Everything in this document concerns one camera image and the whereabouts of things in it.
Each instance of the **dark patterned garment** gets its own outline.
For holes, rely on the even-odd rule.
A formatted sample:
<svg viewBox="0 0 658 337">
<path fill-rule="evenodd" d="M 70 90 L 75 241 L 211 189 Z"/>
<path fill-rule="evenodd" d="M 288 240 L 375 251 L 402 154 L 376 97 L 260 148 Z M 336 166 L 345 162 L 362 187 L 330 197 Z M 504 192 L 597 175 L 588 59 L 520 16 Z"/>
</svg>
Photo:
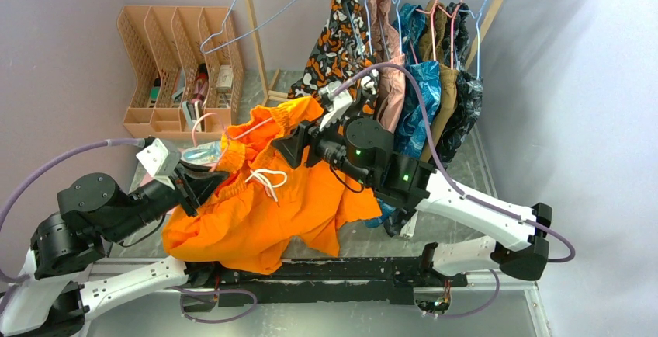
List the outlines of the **dark patterned garment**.
<svg viewBox="0 0 658 337">
<path fill-rule="evenodd" d="M 450 3 L 448 8 L 445 10 L 452 14 L 455 11 L 458 3 Z M 459 9 L 468 10 L 469 6 L 466 3 L 462 3 L 462 6 Z M 464 65 L 466 62 L 466 52 L 469 49 L 469 30 L 466 28 L 466 18 L 470 14 L 468 12 L 457 12 L 455 16 L 455 32 L 453 36 L 455 37 L 455 54 L 461 65 Z M 443 64 L 450 66 L 450 27 L 452 25 L 452 19 L 448 18 L 447 23 L 445 24 L 445 33 L 443 35 L 443 41 L 441 42 L 441 47 L 443 49 Z"/>
<path fill-rule="evenodd" d="M 482 81 L 467 71 L 457 75 L 457 109 L 445 125 L 441 140 L 436 145 L 441 164 L 445 169 L 466 141 L 482 110 Z"/>
<path fill-rule="evenodd" d="M 331 13 L 316 46 L 310 53 L 304 73 L 288 91 L 288 99 L 313 96 L 317 90 L 342 82 L 363 68 L 375 64 L 369 51 L 368 26 L 358 0 L 331 0 Z M 348 113 L 372 116 L 375 113 L 379 72 L 372 70 L 349 87 L 355 103 Z"/>
</svg>

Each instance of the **peach plastic organizer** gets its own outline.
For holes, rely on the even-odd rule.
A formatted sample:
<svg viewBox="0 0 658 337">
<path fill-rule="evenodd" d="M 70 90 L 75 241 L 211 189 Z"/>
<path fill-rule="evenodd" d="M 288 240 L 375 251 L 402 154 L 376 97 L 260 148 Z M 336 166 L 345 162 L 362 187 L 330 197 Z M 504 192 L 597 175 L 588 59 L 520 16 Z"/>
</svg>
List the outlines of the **peach plastic organizer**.
<svg viewBox="0 0 658 337">
<path fill-rule="evenodd" d="M 199 45 L 210 31 L 221 30 L 228 7 L 176 7 L 128 5 L 123 7 L 117 26 L 137 76 L 137 87 L 123 125 L 134 137 L 191 139 L 185 116 L 180 108 L 172 108 L 171 95 L 178 83 L 179 72 L 185 73 L 182 101 L 189 100 L 199 73 L 199 64 L 206 63 L 209 92 L 204 113 L 217 113 L 224 124 L 237 122 L 237 109 L 242 94 L 244 69 L 237 43 L 211 54 L 201 54 Z M 213 38 L 208 50 L 235 38 L 235 28 L 229 16 L 221 36 Z M 233 85 L 221 95 L 216 89 L 220 67 L 230 65 Z M 154 108 L 148 108 L 153 81 L 160 77 L 161 86 Z M 197 139 L 214 140 L 221 135 L 217 116 L 206 119 L 206 131 Z"/>
</svg>

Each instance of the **metal frame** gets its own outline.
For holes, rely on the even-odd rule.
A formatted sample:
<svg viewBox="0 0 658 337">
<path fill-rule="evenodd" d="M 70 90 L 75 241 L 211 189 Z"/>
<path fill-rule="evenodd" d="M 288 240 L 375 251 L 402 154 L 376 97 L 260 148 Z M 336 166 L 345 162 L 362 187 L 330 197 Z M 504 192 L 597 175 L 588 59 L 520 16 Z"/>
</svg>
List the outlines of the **metal frame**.
<svg viewBox="0 0 658 337">
<path fill-rule="evenodd" d="M 258 25 L 256 20 L 256 11 L 254 8 L 254 0 L 244 0 L 247 6 L 248 16 L 249 16 L 249 26 L 254 30 Z M 481 41 L 484 41 L 491 23 L 496 18 L 500 7 L 503 5 L 504 0 L 492 0 L 487 14 L 484 16 L 482 21 L 482 26 L 480 27 L 480 38 Z M 251 34 L 251 38 L 254 41 L 254 49 L 256 51 L 256 61 L 258 63 L 258 73 L 261 77 L 261 84 L 263 89 L 263 105 L 267 105 L 269 100 L 274 100 L 277 102 L 288 101 L 288 96 L 284 92 L 278 92 L 274 90 L 276 83 L 279 80 L 279 74 L 281 73 L 280 69 L 277 69 L 272 77 L 272 80 L 268 80 L 267 71 L 265 70 L 265 59 L 263 58 L 263 49 L 261 46 L 261 36 L 260 33 L 256 30 Z M 477 54 L 478 46 L 476 44 L 471 45 L 469 56 L 466 58 L 466 70 L 470 68 L 475 56 Z"/>
</svg>

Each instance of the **orange garment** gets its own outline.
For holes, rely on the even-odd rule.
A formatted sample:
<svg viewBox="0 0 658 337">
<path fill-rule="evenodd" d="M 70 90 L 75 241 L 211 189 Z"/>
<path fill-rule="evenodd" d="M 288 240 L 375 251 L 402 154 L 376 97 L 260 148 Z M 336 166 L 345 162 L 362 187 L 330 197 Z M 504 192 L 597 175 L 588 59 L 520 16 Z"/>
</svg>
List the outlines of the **orange garment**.
<svg viewBox="0 0 658 337">
<path fill-rule="evenodd" d="M 281 255 L 292 236 L 299 236 L 310 248 L 338 255 L 338 229 L 349 221 L 369 219 L 381 214 L 372 190 L 353 193 L 331 173 L 326 162 L 313 168 L 292 169 L 271 146 L 273 139 L 290 134 L 302 120 L 315 120 L 323 113 L 312 97 L 285 102 L 276 108 L 257 106 L 251 121 L 231 126 L 227 133 L 237 137 L 256 124 L 272 118 L 237 141 L 228 149 L 217 170 L 230 172 L 233 178 L 220 186 L 188 217 L 179 207 L 162 231 L 164 250 L 187 262 L 219 261 L 231 269 L 269 274 L 281 266 Z M 222 149 L 227 138 L 222 138 Z M 286 184 L 275 188 L 279 203 L 268 197 L 264 186 L 251 179 L 251 170 L 271 169 L 288 176 Z M 338 175 L 345 180 L 342 173 Z M 265 176 L 273 185 L 282 175 Z M 348 178 L 353 189 L 360 185 Z"/>
</svg>

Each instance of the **blue shiny garment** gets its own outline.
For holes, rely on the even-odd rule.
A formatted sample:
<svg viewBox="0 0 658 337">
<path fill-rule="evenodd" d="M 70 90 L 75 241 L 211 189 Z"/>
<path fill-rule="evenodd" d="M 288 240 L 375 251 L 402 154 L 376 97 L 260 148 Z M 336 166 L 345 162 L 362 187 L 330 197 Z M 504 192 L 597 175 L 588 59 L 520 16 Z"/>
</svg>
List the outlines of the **blue shiny garment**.
<svg viewBox="0 0 658 337">
<path fill-rule="evenodd" d="M 397 22 L 393 23 L 393 27 L 402 36 L 402 52 L 405 54 L 407 65 L 415 63 L 414 53 L 416 56 L 420 56 L 418 52 L 418 40 L 421 38 L 427 19 L 424 13 L 417 12 L 416 9 L 423 8 L 419 5 L 405 3 L 400 9 L 400 28 Z"/>
<path fill-rule="evenodd" d="M 430 123 L 434 120 L 438 112 L 438 106 L 441 102 L 441 84 L 438 80 L 438 62 L 425 61 L 420 64 L 414 64 L 407 67 L 407 70 L 414 76 L 418 86 L 421 88 L 421 94 L 425 103 L 425 109 L 428 111 Z M 393 149 L 402 155 L 413 158 L 419 158 L 423 151 L 423 146 L 428 139 L 427 130 L 425 130 L 423 113 L 418 102 L 416 90 L 407 79 L 407 90 L 404 94 L 404 105 L 400 114 L 400 121 L 397 124 L 393 137 Z M 395 208 L 377 199 L 379 208 L 382 210 L 382 216 L 365 221 L 367 227 L 377 227 L 386 220 Z"/>
</svg>

